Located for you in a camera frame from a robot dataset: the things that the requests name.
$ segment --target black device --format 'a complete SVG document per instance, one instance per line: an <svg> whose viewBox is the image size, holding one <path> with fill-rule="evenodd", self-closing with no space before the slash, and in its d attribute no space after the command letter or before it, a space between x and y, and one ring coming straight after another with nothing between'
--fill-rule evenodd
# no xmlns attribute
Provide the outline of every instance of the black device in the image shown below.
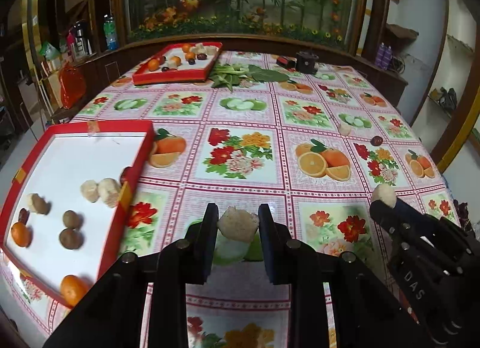
<svg viewBox="0 0 480 348"><path fill-rule="evenodd" d="M291 285L288 348L330 346L323 282L330 285L338 348L478 347L480 244L446 219L422 215L398 198L393 209L373 202L370 215L393 238L389 269L420 325L354 253L317 253L292 239L262 204L259 231L268 278ZM148 347L187 348L185 284L206 282L217 221L218 208L209 203L203 221L191 225L185 238L156 254L123 254L44 348L138 347L150 282Z"/></svg>

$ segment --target white wall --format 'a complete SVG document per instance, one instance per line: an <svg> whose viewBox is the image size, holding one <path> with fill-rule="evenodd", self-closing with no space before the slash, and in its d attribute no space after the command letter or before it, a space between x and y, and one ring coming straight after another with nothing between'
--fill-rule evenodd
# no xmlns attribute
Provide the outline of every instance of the white wall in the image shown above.
<svg viewBox="0 0 480 348"><path fill-rule="evenodd" d="M405 49L407 57L402 77L409 82L398 109L407 122L415 114L422 100L440 49L445 18L445 0L400 0L390 3L388 23L398 24L419 33L418 38Z"/></svg>

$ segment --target floral tablecloth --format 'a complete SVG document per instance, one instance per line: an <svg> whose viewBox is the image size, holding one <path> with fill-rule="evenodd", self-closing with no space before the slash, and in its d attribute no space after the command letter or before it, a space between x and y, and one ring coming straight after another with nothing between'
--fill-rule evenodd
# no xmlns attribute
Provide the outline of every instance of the floral tablecloth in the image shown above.
<svg viewBox="0 0 480 348"><path fill-rule="evenodd" d="M357 71L321 64L314 76L304 75L278 67L273 55L245 52L224 52L219 62L277 70L290 80L242 80L233 92L213 89L211 81L136 87L131 75L137 66L73 120L151 119L160 136L140 178L121 252L150 254L183 238L209 202L220 214L232 205L256 213L268 203L292 237L326 254L354 251L392 288L390 244L369 217L374 188L391 184L417 210L458 222L428 152ZM342 124L351 125L348 136L340 135ZM370 144L374 136L382 137L381 146ZM1 260L3 278L47 337L68 310L7 262ZM205 286L187 287L190 346L284 348L289 308L289 288L270 285L262 262L214 265Z"/></svg>

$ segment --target tablecloth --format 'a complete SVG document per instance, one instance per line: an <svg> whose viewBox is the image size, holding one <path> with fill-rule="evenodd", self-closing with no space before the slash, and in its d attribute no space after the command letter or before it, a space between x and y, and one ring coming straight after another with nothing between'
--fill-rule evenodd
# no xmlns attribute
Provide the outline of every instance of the tablecloth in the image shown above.
<svg viewBox="0 0 480 348"><path fill-rule="evenodd" d="M150 119L164 137L146 163L131 204L121 252L160 251L203 217L209 202L256 213L268 203L292 237L338 256L353 251L388 287L388 238L369 217L380 183L422 213L458 217L442 176L395 108L351 67L320 64L315 75L285 70L276 57L223 52L218 62L256 65L288 82L242 80L230 92L207 83L135 86L134 67L73 120ZM351 125L343 136L339 127ZM373 146L374 136L383 139ZM1 261L2 275L33 323L50 335L68 309ZM332 346L331 298L326 301ZM151 287L142 347L146 346ZM204 286L187 286L190 346L287 346L290 293L272 286L262 262L213 266Z"/></svg>

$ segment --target red bag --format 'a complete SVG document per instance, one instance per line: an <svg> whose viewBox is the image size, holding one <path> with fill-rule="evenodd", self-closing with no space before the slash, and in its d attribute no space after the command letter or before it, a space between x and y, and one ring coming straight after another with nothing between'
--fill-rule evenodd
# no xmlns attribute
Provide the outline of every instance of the red bag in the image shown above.
<svg viewBox="0 0 480 348"><path fill-rule="evenodd" d="M72 108L85 95L87 85L82 73L66 64L58 74L60 80L60 98L64 108Z"/></svg>

